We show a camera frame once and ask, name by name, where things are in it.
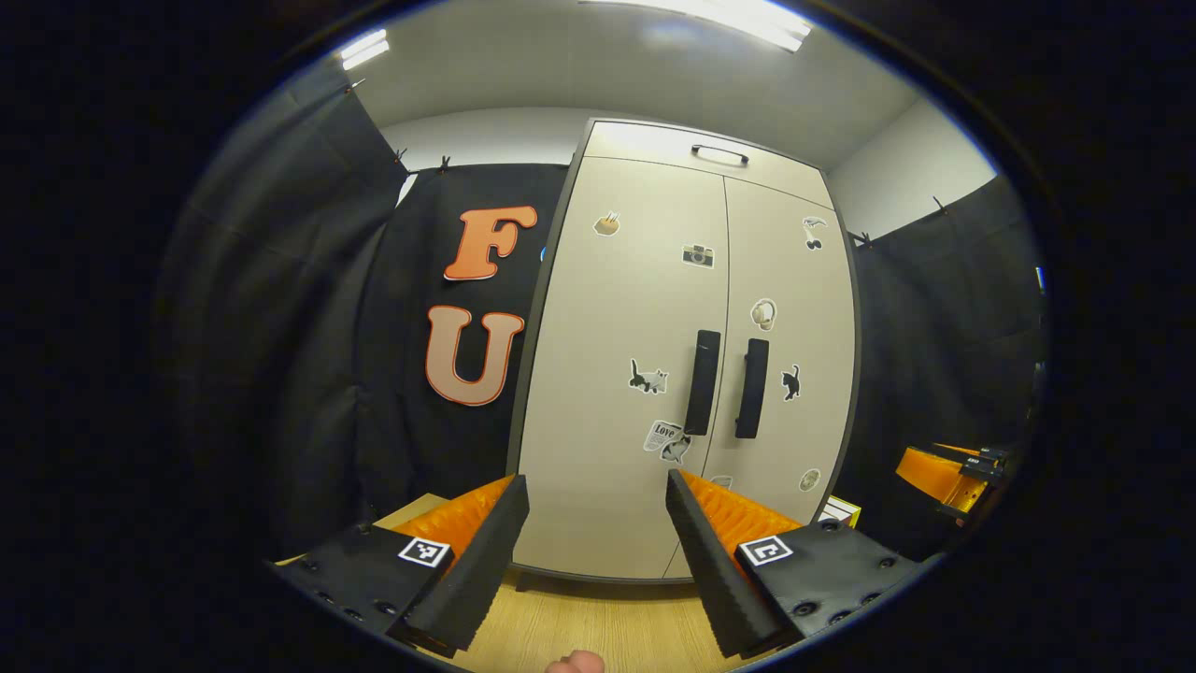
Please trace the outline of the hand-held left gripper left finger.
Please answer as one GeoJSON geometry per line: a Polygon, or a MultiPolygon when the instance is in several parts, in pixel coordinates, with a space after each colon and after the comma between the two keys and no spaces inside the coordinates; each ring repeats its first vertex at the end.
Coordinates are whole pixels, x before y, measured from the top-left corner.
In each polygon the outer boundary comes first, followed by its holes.
{"type": "Polygon", "coordinates": [[[470,648],[530,512],[527,481],[476,487],[405,524],[354,524],[268,564],[355,629],[451,659],[470,648]]]}

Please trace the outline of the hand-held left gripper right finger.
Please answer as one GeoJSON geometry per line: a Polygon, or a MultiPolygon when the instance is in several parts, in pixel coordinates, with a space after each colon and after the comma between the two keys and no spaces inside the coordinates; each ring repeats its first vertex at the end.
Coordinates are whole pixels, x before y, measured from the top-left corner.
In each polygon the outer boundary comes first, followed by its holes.
{"type": "Polygon", "coordinates": [[[819,640],[925,573],[849,524],[795,524],[685,470],[670,470],[665,506],[727,657],[819,640]]]}

